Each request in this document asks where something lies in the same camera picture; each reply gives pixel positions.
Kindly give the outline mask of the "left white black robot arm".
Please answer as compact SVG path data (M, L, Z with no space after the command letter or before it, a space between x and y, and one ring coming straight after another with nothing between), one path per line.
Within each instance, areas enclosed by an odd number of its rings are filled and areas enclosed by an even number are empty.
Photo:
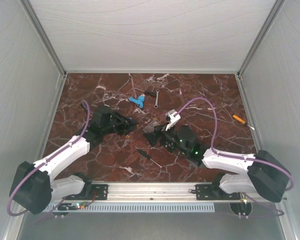
M92 195L92 181L83 174L75 173L62 179L57 176L101 144L105 136L127 136L137 128L138 122L106 105L97 107L94 113L89 108L86 111L86 123L68 142L34 163L24 161L17 167L6 207L10 216L16 216L11 211L11 202L37 215L54 200L68 196L87 199Z

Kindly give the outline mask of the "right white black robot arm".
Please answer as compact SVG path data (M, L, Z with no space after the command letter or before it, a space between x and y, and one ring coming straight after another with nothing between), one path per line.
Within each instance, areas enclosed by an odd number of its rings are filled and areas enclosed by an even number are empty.
M178 130L157 125L143 135L152 147L159 143L170 153L179 151L197 168L224 171L211 185L197 190L198 199L239 200L242 193L256 193L267 201L279 203L290 180L290 172L269 152L239 154L212 150L199 142L188 125Z

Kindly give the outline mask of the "black fuse box base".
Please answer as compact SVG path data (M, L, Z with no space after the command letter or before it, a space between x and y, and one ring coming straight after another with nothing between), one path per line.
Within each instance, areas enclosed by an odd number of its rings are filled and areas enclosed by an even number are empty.
M162 136L160 139L160 146L165 148L168 152L172 153L178 149L177 142L174 138L167 138Z

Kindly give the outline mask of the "clear plastic fuse box cover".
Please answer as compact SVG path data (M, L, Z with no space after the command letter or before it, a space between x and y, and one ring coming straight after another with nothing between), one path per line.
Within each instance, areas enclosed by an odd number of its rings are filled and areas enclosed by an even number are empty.
M159 126L160 124L156 120L152 120L144 129L143 131L145 133L150 133L154 131L154 128L156 126Z

